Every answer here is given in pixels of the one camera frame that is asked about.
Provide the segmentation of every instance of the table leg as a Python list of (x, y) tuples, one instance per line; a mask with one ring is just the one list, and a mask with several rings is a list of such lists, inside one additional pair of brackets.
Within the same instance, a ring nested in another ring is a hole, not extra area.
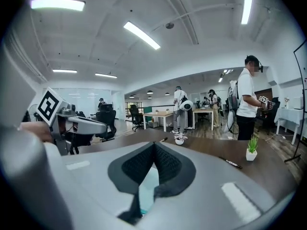
[(143, 115), (143, 120), (144, 120), (144, 129), (146, 129), (146, 117)]
[(277, 130), (276, 130), (276, 134), (278, 135), (278, 133), (279, 133), (279, 126), (280, 126), (280, 121), (279, 121), (279, 119), (278, 119), (278, 121), (277, 121)]
[(166, 132), (166, 117), (163, 117), (163, 129)]
[(211, 112), (211, 130), (213, 130), (213, 112)]
[(292, 145), (294, 145), (294, 142), (295, 142), (295, 138), (296, 138), (296, 134), (297, 134), (297, 128), (298, 128), (298, 125), (295, 126), (294, 135), (293, 135), (293, 139), (292, 139), (292, 142), (291, 142)]
[(193, 113), (193, 129), (195, 129), (195, 113)]

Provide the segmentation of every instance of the teal object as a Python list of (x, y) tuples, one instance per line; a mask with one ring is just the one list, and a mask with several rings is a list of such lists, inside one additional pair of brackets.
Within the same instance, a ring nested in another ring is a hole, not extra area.
[[(144, 107), (144, 113), (151, 113), (153, 111), (153, 108), (151, 106)], [(152, 117), (145, 117), (146, 122), (149, 122), (152, 120)]]

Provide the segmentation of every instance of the wooden desk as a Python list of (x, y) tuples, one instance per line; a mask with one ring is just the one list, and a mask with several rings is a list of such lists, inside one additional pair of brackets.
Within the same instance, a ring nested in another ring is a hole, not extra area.
[(166, 111), (160, 111), (158, 113), (156, 112), (151, 112), (151, 113), (144, 113), (143, 114), (143, 119), (144, 119), (144, 129), (146, 129), (146, 116), (147, 117), (162, 117), (163, 118), (163, 130), (166, 132), (166, 118), (173, 115), (173, 112), (166, 112)]
[[(167, 143), (176, 144), (174, 136), (156, 129), (140, 130), (129, 136), (119, 137), (104, 143), (79, 147), (80, 154), (105, 151), (133, 145), (144, 141), (160, 141), (167, 137)], [(279, 201), (294, 191), (296, 181), (283, 160), (264, 140), (258, 141), (257, 157), (254, 161), (246, 161), (247, 141), (216, 140), (189, 137), (183, 147), (216, 157), (223, 157), (243, 167), (241, 172), (266, 189)]]
[(208, 109), (199, 109), (196, 108), (193, 110), (193, 129), (195, 129), (195, 114), (196, 114), (196, 122), (197, 122), (197, 113), (211, 113), (211, 130), (213, 130), (213, 109), (208, 108)]

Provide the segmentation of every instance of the white plant pot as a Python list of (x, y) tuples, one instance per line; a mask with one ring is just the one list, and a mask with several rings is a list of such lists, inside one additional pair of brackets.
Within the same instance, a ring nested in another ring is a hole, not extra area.
[(246, 160), (247, 161), (254, 161), (256, 156), (257, 156), (257, 151), (254, 151), (254, 153), (250, 153), (249, 150), (246, 149)]

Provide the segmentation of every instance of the white table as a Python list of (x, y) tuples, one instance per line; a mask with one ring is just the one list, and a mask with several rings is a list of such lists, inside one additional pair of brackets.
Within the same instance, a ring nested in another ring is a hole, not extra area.
[(193, 129), (195, 129), (195, 116), (196, 116), (196, 121), (198, 117), (198, 113), (211, 113), (211, 130), (213, 130), (213, 109), (199, 109), (196, 108), (193, 110)]
[(287, 120), (290, 122), (295, 123), (295, 130), (294, 135), (291, 144), (293, 145), (295, 142), (296, 134), (297, 134), (297, 128), (300, 126), (300, 123), (303, 119), (303, 110), (297, 110), (297, 109), (286, 109), (286, 108), (278, 108), (274, 122), (277, 122), (277, 130), (276, 134), (279, 133), (279, 126), (281, 120)]
[(144, 113), (143, 119), (144, 119), (144, 129), (146, 129), (146, 118), (145, 117), (162, 117), (163, 118), (163, 130), (166, 132), (166, 118), (169, 116), (174, 115), (173, 112), (166, 112), (166, 111), (160, 111), (160, 112), (151, 112), (151, 113)]

